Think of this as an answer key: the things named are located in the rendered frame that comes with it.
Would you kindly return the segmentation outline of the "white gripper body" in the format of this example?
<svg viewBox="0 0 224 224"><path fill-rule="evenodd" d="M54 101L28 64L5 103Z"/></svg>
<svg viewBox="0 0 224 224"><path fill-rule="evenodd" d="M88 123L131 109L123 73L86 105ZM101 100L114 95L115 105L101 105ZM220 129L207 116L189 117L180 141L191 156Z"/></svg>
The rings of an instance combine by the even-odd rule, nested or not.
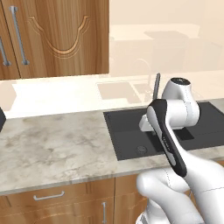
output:
<svg viewBox="0 0 224 224"><path fill-rule="evenodd" d="M147 115L143 115L140 122L139 122L139 129L142 132L152 132L154 133L154 129L152 128L151 124L148 121Z"/></svg>

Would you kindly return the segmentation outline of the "wooden base cupboard door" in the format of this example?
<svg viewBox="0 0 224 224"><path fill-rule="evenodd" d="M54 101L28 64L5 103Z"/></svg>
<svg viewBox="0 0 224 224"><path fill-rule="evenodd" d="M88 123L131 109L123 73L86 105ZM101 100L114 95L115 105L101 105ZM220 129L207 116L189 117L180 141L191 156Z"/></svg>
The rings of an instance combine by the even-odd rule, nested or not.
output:
<svg viewBox="0 0 224 224"><path fill-rule="evenodd" d="M136 224L144 211L147 199L137 191L137 175L115 179L114 224Z"/></svg>
<svg viewBox="0 0 224 224"><path fill-rule="evenodd" d="M0 224L102 224L104 201L107 203L107 224L113 224L112 197L81 203L69 202L28 211L20 208L5 209L0 213Z"/></svg>

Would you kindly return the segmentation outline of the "black sink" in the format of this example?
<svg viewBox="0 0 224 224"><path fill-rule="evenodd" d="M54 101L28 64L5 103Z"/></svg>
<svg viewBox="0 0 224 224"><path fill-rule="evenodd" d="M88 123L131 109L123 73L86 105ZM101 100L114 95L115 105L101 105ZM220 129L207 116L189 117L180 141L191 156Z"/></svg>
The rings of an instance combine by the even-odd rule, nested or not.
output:
<svg viewBox="0 0 224 224"><path fill-rule="evenodd" d="M224 113L208 101L199 107L195 126L174 131L186 151L224 145ZM103 113L118 161L164 154L158 137L139 129L145 112L145 108L136 108Z"/></svg>

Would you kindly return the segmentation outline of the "grey tap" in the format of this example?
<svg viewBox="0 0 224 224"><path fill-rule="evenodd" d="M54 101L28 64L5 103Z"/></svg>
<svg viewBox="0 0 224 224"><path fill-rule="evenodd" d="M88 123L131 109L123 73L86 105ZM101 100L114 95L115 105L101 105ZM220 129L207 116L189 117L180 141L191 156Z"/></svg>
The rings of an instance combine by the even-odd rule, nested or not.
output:
<svg viewBox="0 0 224 224"><path fill-rule="evenodd" d="M157 73L154 89L153 89L153 100L156 100L158 98L158 89L159 89L159 82L160 82L160 73Z"/></svg>

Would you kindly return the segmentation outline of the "wooden drawer front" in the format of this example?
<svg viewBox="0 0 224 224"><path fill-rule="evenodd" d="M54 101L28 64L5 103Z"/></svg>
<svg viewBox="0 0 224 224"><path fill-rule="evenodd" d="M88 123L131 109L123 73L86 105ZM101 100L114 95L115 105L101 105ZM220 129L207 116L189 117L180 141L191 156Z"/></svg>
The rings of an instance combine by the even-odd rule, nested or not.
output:
<svg viewBox="0 0 224 224"><path fill-rule="evenodd" d="M56 199L45 199L35 201L34 195L45 197L54 194L60 194L65 191L65 195ZM36 191L27 191L20 193L7 194L0 196L0 213L5 209L15 210L32 210L42 207L57 206L67 202L86 202L91 200L99 200L113 197L115 192L115 180L106 178L86 183L62 185L46 189L38 189Z"/></svg>

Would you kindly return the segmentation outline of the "black appliance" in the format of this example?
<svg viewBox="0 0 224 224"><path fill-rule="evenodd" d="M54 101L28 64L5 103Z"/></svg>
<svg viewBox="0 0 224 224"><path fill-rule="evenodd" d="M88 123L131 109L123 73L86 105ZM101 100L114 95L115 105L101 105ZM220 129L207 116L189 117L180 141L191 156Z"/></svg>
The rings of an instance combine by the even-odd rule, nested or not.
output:
<svg viewBox="0 0 224 224"><path fill-rule="evenodd" d="M0 107L0 132L3 129L3 126L4 126L5 121L6 121L6 116L5 116L2 108Z"/></svg>

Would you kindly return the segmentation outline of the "carved wooden wall cupboard door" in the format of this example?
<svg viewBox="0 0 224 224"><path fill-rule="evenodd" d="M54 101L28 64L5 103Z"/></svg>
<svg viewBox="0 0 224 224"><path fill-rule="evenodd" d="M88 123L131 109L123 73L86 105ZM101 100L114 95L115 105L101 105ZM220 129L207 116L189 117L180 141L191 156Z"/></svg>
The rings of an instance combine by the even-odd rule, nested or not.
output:
<svg viewBox="0 0 224 224"><path fill-rule="evenodd" d="M109 71L109 0L1 0L23 79ZM10 6L30 64L22 64Z"/></svg>

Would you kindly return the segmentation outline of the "plain wooden wall cupboard door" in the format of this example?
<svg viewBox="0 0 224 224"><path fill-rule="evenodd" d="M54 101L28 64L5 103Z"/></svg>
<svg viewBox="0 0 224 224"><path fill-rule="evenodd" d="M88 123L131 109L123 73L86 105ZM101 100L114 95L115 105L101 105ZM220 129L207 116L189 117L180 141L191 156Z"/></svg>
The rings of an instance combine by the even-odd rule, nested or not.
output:
<svg viewBox="0 0 224 224"><path fill-rule="evenodd" d="M19 79L20 73L18 70L18 64L11 43L11 36L9 33L6 17L4 15L4 8L1 0L0 0L0 37L2 38L3 41L3 47L7 56L7 60L10 61L11 63L10 66L4 66L3 57L0 52L0 81Z"/></svg>

